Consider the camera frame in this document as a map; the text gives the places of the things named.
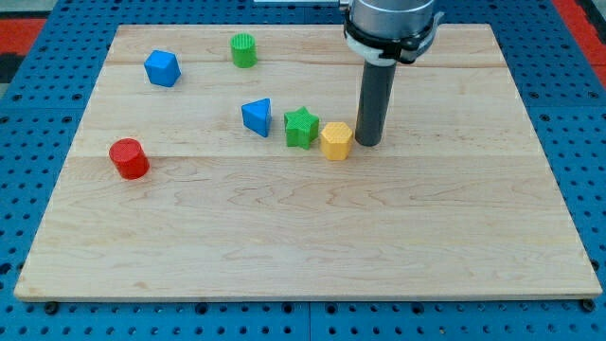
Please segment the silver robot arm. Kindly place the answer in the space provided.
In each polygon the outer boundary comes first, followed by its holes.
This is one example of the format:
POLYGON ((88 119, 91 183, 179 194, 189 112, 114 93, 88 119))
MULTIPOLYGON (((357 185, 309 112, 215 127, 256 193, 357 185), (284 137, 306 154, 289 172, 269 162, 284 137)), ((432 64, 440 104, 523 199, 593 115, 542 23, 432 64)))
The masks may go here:
POLYGON ((348 47, 375 66, 410 64, 433 44, 444 13, 435 0, 351 0, 343 7, 348 47))

